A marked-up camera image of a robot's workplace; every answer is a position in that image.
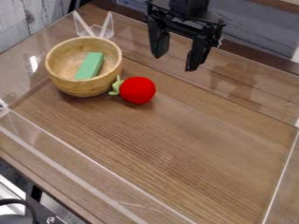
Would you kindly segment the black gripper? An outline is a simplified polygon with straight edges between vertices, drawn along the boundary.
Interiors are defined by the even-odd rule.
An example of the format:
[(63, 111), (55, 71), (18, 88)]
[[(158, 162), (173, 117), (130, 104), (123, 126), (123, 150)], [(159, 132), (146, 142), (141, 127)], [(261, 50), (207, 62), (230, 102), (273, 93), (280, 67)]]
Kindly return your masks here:
[(175, 32), (193, 39), (186, 71), (195, 71), (207, 59), (211, 46), (221, 46), (222, 31), (228, 25), (225, 18), (210, 11), (210, 0), (146, 0), (146, 6), (154, 57), (159, 59), (167, 54), (170, 32)]

